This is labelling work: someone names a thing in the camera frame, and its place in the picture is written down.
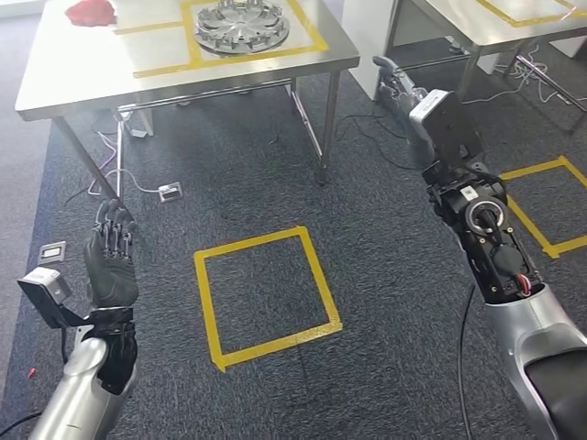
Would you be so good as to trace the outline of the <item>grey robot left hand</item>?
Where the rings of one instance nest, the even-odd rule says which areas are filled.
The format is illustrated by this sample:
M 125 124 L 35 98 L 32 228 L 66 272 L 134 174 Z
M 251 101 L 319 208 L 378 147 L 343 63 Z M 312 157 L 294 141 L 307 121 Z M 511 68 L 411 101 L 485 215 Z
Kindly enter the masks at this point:
M 100 204 L 83 248 L 87 296 L 93 307 L 129 307 L 137 299 L 135 234 L 136 223 L 119 200 Z

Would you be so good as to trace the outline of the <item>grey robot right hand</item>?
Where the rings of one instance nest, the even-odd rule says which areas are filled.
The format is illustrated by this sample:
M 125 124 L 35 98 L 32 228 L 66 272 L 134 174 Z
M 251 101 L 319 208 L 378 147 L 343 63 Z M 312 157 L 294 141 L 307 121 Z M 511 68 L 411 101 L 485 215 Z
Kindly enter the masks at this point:
M 434 159 L 434 149 L 419 135 L 409 121 L 409 113 L 428 95 L 423 87 L 416 86 L 406 72 L 395 61 L 385 56 L 372 56 L 378 69 L 376 100 L 390 110 L 403 129 L 408 155 L 417 170 L 424 170 Z

